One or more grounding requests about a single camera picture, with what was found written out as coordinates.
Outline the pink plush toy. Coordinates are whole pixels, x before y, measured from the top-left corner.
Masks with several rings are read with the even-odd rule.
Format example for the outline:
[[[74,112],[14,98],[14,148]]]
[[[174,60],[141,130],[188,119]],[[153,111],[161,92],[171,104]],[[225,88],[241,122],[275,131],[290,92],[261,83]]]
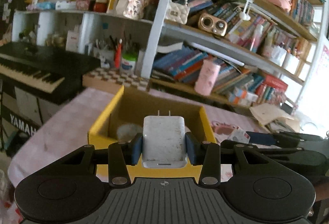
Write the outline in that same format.
[[[134,123],[123,124],[117,129],[117,140],[119,142],[130,142],[143,128]]]

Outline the small white card packet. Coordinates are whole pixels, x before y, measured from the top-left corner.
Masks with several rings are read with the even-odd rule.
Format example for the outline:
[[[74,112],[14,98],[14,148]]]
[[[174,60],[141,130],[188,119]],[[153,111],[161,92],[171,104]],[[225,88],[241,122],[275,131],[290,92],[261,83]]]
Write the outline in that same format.
[[[229,141],[248,144],[250,141],[250,135],[248,135],[243,129],[237,127],[227,138]]]

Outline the large white charger block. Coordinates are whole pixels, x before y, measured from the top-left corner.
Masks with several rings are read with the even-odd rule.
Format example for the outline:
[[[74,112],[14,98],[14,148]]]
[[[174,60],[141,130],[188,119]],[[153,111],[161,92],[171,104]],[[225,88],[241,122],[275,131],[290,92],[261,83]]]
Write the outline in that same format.
[[[142,164],[174,169],[187,164],[185,120],[181,116],[150,115],[143,122]]]

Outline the pile of papers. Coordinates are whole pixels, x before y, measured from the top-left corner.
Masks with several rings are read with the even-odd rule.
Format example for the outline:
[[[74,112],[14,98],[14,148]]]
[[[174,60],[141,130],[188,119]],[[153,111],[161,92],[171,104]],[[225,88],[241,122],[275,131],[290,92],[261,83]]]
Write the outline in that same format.
[[[275,105],[264,103],[250,107],[249,109],[253,117],[262,126],[266,126],[277,121],[279,123],[285,124],[294,132],[299,132],[301,130],[300,123],[297,118],[292,117]]]

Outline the yellow cardboard box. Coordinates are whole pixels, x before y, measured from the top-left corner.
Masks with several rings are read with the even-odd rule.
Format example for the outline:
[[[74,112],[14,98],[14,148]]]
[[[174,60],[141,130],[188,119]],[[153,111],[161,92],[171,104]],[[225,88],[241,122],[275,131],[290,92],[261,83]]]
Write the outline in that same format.
[[[135,166],[127,167],[131,179],[198,179],[201,166],[188,160],[187,132],[199,143],[216,141],[204,107],[120,87],[88,131],[88,142],[106,149],[112,143],[131,142],[140,133],[143,152]]]

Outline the lower orange white box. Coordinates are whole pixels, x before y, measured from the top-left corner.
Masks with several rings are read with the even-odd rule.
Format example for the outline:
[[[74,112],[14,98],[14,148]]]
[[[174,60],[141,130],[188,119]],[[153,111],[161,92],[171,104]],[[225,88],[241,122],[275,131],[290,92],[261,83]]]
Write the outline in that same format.
[[[252,105],[251,101],[249,101],[245,98],[237,97],[234,94],[230,94],[228,96],[228,101],[232,104],[241,105],[241,106],[244,106],[244,107],[250,107]]]

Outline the orange white box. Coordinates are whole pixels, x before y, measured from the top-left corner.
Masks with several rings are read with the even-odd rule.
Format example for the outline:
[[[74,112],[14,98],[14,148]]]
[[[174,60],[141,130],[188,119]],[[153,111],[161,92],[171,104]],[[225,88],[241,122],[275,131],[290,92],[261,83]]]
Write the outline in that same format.
[[[244,106],[244,107],[250,107],[252,105],[251,101],[249,101],[245,98],[237,97],[234,94],[230,94],[228,96],[228,101],[232,104],[241,105],[241,106]]]
[[[258,100],[258,96],[256,94],[249,92],[246,89],[240,89],[235,87],[233,94],[240,99],[245,99],[250,102],[256,102]]]

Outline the upper orange white box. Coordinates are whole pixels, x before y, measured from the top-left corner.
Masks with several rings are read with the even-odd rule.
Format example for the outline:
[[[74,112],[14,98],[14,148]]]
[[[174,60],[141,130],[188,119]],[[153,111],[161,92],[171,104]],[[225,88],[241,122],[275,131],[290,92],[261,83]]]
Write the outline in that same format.
[[[250,102],[256,102],[258,100],[258,96],[256,94],[249,92],[246,89],[240,89],[235,87],[233,94],[240,99],[245,99]]]

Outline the pink checked tablecloth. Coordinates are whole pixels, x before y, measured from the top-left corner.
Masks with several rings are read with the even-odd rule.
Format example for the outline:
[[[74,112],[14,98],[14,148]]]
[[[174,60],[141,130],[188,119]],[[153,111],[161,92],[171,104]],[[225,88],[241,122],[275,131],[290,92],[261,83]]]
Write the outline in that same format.
[[[220,124],[246,132],[263,132],[250,117],[164,92],[122,87],[116,94],[84,90],[50,118],[16,153],[8,177],[20,181],[83,145],[105,149],[123,141],[117,130],[126,124],[143,126],[148,115],[181,116],[199,141],[216,142]]]

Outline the red pen bottle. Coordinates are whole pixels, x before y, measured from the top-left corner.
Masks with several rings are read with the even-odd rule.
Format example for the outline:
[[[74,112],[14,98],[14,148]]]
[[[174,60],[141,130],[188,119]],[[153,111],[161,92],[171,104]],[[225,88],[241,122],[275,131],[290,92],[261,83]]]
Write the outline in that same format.
[[[119,39],[116,45],[116,51],[114,56],[114,66],[116,69],[120,68],[121,54],[122,54],[122,39]]]

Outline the black electronic keyboard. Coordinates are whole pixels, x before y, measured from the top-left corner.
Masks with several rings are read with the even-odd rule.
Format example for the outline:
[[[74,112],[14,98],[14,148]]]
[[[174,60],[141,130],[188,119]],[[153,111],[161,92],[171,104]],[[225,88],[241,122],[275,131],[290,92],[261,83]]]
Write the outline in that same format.
[[[1,80],[58,105],[77,95],[82,76],[99,67],[99,59],[58,47],[25,42],[1,46]]]

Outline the white bookshelf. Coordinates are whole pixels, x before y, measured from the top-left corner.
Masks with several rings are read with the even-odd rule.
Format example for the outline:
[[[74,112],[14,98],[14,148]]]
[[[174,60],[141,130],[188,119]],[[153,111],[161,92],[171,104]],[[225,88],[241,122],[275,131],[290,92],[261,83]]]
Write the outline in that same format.
[[[251,8],[258,10],[265,16],[271,17],[272,20],[282,25],[282,28],[286,28],[288,31],[295,33],[296,36],[300,36],[308,40],[309,42],[315,43],[317,46],[320,45],[320,34],[315,37],[305,27],[297,23],[296,20],[292,19],[291,16],[285,14],[283,10],[271,3],[267,3],[266,0],[251,0]],[[321,3],[320,0],[308,0],[315,7],[321,5],[328,5]],[[155,58],[156,49],[160,38],[170,38],[179,41],[185,41],[192,46],[202,46],[203,51],[212,52],[212,55],[219,55],[219,53],[230,56],[236,60],[241,61],[244,64],[254,65],[268,73],[274,72],[280,76],[290,78],[291,81],[295,82],[295,85],[299,84],[298,97],[294,99],[288,99],[289,103],[299,105],[301,107],[301,99],[305,96],[306,86],[309,84],[312,66],[315,63],[309,63],[309,71],[305,80],[301,80],[297,74],[290,73],[285,70],[284,66],[280,67],[274,64],[272,61],[261,57],[256,53],[238,46],[235,43],[231,43],[226,39],[217,39],[214,35],[197,28],[182,25],[173,21],[165,20],[165,10],[169,0],[160,0],[160,5],[157,7],[159,13],[153,21],[149,20],[131,20],[123,15],[117,15],[116,13],[96,13],[91,11],[78,11],[78,10],[46,10],[46,11],[16,11],[13,17],[12,24],[12,41],[19,41],[19,33],[24,29],[28,28],[29,15],[37,17],[37,32],[36,32],[36,44],[39,46],[45,45],[45,40],[48,34],[56,32],[56,28],[60,27],[59,19],[65,14],[72,16],[71,14],[82,14],[81,29],[79,34],[78,52],[84,53],[84,47],[101,36],[102,24],[106,21],[109,22],[106,31],[110,31],[110,34],[117,32],[117,36],[123,37],[123,31],[128,32],[128,28],[135,28],[132,31],[137,31],[136,38],[142,39],[147,42],[144,43],[146,47],[145,55],[143,57],[142,72],[143,76],[150,77],[152,70],[152,61]]]

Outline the gold retro radio speaker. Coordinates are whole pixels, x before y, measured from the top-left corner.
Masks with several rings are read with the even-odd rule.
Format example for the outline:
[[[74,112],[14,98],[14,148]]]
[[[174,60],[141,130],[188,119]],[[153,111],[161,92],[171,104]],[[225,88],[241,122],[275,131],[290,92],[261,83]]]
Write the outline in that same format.
[[[217,36],[225,36],[227,22],[208,13],[202,13],[198,20],[198,28]]]

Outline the white quilted handbag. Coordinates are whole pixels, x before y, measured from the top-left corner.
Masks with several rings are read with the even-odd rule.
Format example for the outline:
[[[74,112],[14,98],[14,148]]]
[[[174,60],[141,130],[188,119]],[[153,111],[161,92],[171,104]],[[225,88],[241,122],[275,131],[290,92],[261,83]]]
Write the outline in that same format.
[[[187,0],[184,0],[184,4],[170,0],[167,6],[165,19],[185,25],[187,23],[189,12],[190,8],[188,7]]]

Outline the white floral figurine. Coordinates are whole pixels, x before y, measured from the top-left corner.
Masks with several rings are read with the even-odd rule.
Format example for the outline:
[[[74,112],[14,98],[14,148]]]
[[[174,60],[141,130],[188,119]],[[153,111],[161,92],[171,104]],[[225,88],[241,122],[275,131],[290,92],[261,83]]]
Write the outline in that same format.
[[[128,5],[123,12],[123,16],[133,20],[143,18],[144,9],[148,6],[148,0],[127,0]]]

